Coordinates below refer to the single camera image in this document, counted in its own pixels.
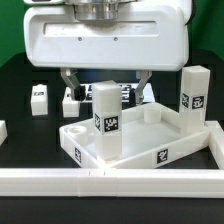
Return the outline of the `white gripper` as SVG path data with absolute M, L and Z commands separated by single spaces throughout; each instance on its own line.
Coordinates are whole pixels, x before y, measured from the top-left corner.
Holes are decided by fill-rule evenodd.
M 60 67 L 72 100 L 86 98 L 74 68 L 140 70 L 129 103 L 142 104 L 151 71 L 177 71 L 188 60 L 194 0 L 23 1 L 27 57 Z

